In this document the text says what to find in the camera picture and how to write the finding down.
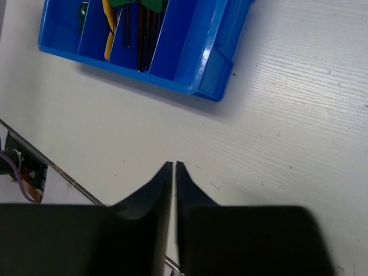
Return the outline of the green hex key set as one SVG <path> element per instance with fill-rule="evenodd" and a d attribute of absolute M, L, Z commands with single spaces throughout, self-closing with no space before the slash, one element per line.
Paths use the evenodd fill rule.
<path fill-rule="evenodd" d="M 131 4 L 133 1 L 121 1 L 118 24 L 122 26 L 123 47 L 131 47 Z M 162 15 L 166 11 L 167 1 L 137 1 L 137 70 L 149 69 L 156 47 L 157 36 L 161 28 Z"/>

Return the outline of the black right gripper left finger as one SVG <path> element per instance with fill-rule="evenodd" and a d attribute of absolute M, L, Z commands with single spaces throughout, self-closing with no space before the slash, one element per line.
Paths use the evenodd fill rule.
<path fill-rule="evenodd" d="M 112 205 L 1 205 L 2 275 L 162 275 L 173 164 Z"/>

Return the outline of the yellow black long-nose pliers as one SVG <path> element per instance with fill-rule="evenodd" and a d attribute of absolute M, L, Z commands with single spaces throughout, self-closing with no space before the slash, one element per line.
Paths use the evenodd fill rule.
<path fill-rule="evenodd" d="M 116 34 L 117 25 L 120 17 L 121 1 L 118 0 L 102 0 L 103 13 L 109 26 L 109 34 L 106 39 L 104 58 L 110 59 L 114 36 Z"/>

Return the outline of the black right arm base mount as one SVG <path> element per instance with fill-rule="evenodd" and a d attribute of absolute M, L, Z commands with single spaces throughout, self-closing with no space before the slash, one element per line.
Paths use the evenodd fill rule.
<path fill-rule="evenodd" d="M 29 202 L 42 202 L 47 169 L 44 159 L 12 132 L 1 141 L 1 175 L 8 175 Z"/>

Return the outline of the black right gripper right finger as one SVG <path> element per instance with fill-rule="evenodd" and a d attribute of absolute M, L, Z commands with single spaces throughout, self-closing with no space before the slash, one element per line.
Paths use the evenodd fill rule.
<path fill-rule="evenodd" d="M 334 275 L 319 226 L 302 206 L 223 206 L 176 164 L 177 247 L 184 275 Z"/>

